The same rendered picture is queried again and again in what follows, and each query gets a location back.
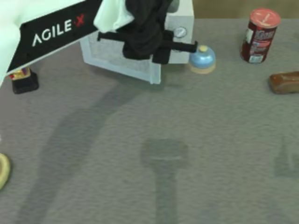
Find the gray table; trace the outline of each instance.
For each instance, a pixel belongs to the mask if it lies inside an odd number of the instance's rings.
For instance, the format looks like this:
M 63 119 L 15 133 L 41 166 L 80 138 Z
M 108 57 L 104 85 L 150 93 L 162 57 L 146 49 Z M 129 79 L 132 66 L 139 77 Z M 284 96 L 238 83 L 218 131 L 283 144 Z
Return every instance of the gray table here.
M 13 160 L 1 224 L 295 224 L 299 95 L 267 77 L 299 69 L 299 20 L 267 61 L 243 62 L 247 20 L 198 20 L 210 75 L 166 66 L 160 86 L 93 68 L 73 45 L 33 69 L 41 88 L 0 89 L 0 152 Z

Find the brown object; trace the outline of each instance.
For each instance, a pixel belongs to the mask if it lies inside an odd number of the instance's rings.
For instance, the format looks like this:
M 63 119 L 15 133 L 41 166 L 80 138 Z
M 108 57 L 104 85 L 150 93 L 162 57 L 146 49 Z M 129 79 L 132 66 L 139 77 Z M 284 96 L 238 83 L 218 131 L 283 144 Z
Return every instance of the brown object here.
M 299 71 L 273 74 L 269 85 L 274 93 L 288 94 L 299 92 Z
M 241 47 L 241 57 L 244 61 L 262 63 L 266 60 L 280 21 L 279 14 L 270 9 L 258 8 L 251 12 Z

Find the red can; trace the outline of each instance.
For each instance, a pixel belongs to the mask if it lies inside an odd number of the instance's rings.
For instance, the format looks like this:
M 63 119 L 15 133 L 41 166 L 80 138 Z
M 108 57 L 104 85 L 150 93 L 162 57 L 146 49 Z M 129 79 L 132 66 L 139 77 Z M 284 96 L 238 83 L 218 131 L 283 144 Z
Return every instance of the red can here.
M 253 10 L 241 47 L 242 59 L 249 63 L 265 61 L 280 22 L 279 14 L 270 9 Z

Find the can lid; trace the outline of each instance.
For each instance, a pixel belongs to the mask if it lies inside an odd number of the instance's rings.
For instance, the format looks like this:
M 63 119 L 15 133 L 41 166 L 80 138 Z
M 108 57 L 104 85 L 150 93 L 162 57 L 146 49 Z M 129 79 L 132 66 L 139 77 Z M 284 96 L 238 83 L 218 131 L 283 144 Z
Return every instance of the can lid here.
M 268 8 L 257 8 L 253 10 L 250 13 L 250 20 L 262 28 L 274 28 L 281 22 L 279 14 Z

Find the white box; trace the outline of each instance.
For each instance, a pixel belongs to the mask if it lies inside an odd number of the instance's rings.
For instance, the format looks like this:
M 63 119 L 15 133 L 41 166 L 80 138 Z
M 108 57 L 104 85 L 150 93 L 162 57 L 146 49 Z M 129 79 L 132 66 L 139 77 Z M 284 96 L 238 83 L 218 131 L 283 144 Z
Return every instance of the white box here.
M 192 42 L 194 12 L 192 0 L 173 0 L 165 21 L 167 30 L 175 31 L 177 42 Z M 122 55 L 124 43 L 101 40 L 94 33 L 80 41 L 84 62 L 123 75 L 150 82 L 161 83 L 161 65 L 150 60 L 136 61 L 126 59 Z M 169 63 L 188 63 L 189 53 L 172 51 Z

